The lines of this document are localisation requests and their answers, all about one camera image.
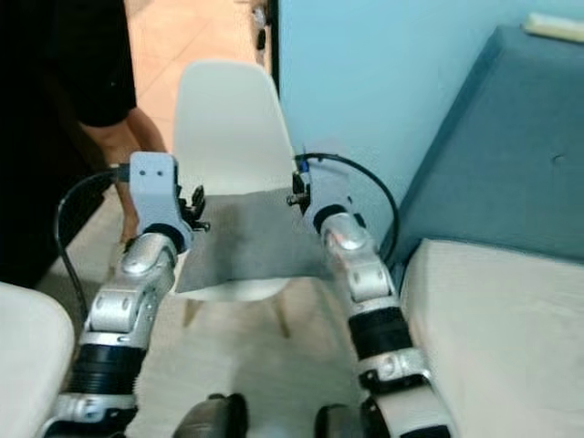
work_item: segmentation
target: white chair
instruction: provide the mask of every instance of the white chair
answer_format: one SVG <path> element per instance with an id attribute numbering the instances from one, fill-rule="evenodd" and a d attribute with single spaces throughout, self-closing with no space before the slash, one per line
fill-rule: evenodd
<path id="1" fill-rule="evenodd" d="M 207 194 L 290 187 L 293 149 L 274 82 L 255 64 L 205 60 L 182 74 L 173 153 L 179 182 Z M 199 301 L 252 301 L 277 294 L 287 278 L 237 281 L 181 293 Z M 276 306 L 281 318 L 281 308 Z"/>

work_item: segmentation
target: beige floor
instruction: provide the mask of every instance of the beige floor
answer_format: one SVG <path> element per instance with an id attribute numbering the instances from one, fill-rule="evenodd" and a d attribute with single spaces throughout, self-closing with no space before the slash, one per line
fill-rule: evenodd
<path id="1" fill-rule="evenodd" d="M 255 62 L 249 4 L 235 0 L 151 0 L 130 17 L 138 104 L 172 148 L 184 68 L 202 58 Z"/>

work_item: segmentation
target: gray towel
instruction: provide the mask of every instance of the gray towel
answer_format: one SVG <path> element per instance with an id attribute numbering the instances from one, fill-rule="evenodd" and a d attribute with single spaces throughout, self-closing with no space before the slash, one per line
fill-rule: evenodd
<path id="1" fill-rule="evenodd" d="M 227 281 L 329 277 L 318 236 L 305 225 L 290 189 L 206 197 L 202 220 L 176 291 L 188 292 Z"/>

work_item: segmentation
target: white cushion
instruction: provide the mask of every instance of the white cushion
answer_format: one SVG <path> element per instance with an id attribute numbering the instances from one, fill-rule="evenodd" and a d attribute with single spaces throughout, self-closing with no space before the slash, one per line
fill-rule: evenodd
<path id="1" fill-rule="evenodd" d="M 30 438 L 57 397 L 73 350 L 65 310 L 38 292 L 0 283 L 0 434 Z"/>
<path id="2" fill-rule="evenodd" d="M 402 299 L 461 436 L 584 436 L 584 266 L 424 241 Z"/>

